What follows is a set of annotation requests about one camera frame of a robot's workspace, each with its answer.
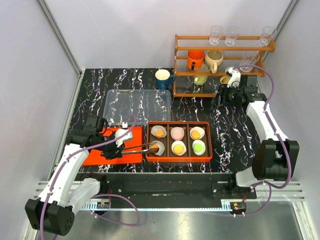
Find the orange box lid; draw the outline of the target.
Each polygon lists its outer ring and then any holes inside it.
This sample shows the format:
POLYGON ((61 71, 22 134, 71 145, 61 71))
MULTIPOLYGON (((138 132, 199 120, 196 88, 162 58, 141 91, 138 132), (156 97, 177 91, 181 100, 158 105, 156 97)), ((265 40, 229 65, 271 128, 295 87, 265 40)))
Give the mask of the orange box lid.
MULTIPOLYGON (((143 148, 141 145, 143 144, 143 129, 141 126, 135 126, 132 130, 133 139, 130 141, 126 141, 124 143, 125 148, 132 147, 130 149, 125 149, 122 152, 132 152, 132 151, 140 151, 143 148)), ((114 159, 106 159, 104 156, 101 156, 101 151, 93 149, 89 153, 88 157, 83 162, 82 166, 99 166, 99 165, 121 165, 121 164, 138 164, 142 162, 143 154, 135 153, 135 154, 124 154, 120 158, 114 159)))

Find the black metal tongs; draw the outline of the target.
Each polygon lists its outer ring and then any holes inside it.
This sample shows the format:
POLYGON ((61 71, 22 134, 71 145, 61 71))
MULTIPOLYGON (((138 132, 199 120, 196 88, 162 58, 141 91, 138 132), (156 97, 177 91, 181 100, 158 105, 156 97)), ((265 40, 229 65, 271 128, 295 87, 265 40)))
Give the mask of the black metal tongs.
POLYGON ((141 145, 125 147, 122 151, 122 154, 129 155, 129 154, 148 154, 148 153, 151 153, 151 149, 149 149, 149 146, 151 145, 152 142, 148 142, 148 143, 141 144, 141 145))

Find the orange chocolate chip cookie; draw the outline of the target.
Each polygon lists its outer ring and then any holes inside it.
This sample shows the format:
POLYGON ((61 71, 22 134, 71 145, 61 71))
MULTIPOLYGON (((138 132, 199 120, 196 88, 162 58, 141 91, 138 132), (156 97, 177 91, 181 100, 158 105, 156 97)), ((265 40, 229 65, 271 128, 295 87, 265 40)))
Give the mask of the orange chocolate chip cookie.
POLYGON ((157 144, 153 144, 153 145, 151 146, 150 150, 151 150, 152 153, 155 154, 155 153, 157 153, 157 152, 160 150, 160 148, 159 148, 159 146, 158 146, 157 144))

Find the yellow round cookie top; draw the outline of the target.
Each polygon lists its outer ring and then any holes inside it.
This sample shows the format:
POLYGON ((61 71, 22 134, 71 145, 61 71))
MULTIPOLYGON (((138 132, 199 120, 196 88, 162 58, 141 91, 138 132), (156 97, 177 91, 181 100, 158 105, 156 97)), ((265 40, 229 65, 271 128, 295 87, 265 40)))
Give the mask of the yellow round cookie top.
POLYGON ((191 136, 194 140, 199 140, 201 138, 201 133, 197 130, 192 131, 191 136))

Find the yellow round cookie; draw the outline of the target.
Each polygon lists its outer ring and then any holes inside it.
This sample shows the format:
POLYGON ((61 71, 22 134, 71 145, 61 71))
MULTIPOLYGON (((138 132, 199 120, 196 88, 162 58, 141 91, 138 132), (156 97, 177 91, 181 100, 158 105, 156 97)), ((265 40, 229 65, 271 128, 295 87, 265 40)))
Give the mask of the yellow round cookie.
POLYGON ((199 140, 201 138, 201 133, 197 130, 192 131, 191 136, 194 140, 199 140))
POLYGON ((181 155, 184 152, 184 147, 180 144, 177 144, 173 147, 173 151, 176 155, 181 155))

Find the orange flower cookie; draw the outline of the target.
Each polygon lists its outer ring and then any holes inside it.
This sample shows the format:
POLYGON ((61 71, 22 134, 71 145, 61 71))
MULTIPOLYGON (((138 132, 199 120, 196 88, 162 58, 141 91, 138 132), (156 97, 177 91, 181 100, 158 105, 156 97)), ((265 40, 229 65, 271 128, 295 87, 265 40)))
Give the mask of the orange flower cookie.
POLYGON ((158 138, 162 138, 165 135, 165 132, 161 129, 155 131, 155 136, 158 138))

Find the green round cookie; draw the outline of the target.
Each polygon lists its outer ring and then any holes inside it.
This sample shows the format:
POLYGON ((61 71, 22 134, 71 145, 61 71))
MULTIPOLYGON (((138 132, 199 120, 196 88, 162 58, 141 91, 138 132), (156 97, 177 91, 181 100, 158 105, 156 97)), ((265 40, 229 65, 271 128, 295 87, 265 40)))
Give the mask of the green round cookie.
POLYGON ((200 143, 196 143, 193 146, 193 150, 194 150, 195 153, 201 154, 204 149, 203 149, 203 146, 200 143))

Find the pink round cookie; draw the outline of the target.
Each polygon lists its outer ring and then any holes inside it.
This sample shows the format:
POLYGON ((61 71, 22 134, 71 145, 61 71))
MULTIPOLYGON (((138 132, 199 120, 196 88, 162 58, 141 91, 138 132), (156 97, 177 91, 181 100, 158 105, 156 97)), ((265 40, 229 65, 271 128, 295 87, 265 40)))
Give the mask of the pink round cookie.
POLYGON ((174 131, 173 133, 172 133, 172 136, 173 136, 173 138, 176 140, 176 141, 179 141, 179 140, 181 140, 182 138, 183 138, 183 134, 180 132, 180 131, 174 131))

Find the yellow round cookie bottom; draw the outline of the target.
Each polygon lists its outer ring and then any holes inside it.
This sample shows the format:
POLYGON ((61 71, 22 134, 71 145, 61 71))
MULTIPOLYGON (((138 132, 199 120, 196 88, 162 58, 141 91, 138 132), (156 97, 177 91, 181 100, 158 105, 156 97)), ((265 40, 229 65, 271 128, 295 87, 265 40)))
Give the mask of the yellow round cookie bottom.
POLYGON ((173 151, 176 155, 181 155, 184 152, 184 147, 180 144, 177 144, 173 147, 173 151))

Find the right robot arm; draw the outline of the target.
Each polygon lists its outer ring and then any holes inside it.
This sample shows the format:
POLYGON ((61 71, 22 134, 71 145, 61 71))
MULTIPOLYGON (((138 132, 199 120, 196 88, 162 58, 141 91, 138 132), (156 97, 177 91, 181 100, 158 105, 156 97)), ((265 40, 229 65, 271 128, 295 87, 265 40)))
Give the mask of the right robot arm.
POLYGON ((293 176, 300 146, 281 131, 267 103, 267 97, 258 92, 255 75, 220 78, 219 104, 240 107, 252 121, 260 140, 251 167, 235 174, 235 181, 227 185, 228 195, 239 198, 245 187, 255 188, 258 184, 269 184, 284 188, 293 176))

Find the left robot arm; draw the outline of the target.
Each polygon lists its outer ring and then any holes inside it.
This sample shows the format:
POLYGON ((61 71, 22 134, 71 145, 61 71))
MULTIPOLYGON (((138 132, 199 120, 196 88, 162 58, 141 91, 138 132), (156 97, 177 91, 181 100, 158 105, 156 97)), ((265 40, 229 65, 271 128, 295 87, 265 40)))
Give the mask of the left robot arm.
POLYGON ((44 233, 65 236, 69 233, 78 211, 93 196, 103 198, 108 193, 106 177, 91 173, 80 186, 71 191, 78 170, 92 150, 102 151, 106 158, 115 157, 130 140, 132 129, 123 122, 122 128, 109 137, 103 135, 107 121, 91 115, 79 129, 73 129, 66 138, 61 160, 51 179, 36 199, 25 204, 30 225, 44 233))

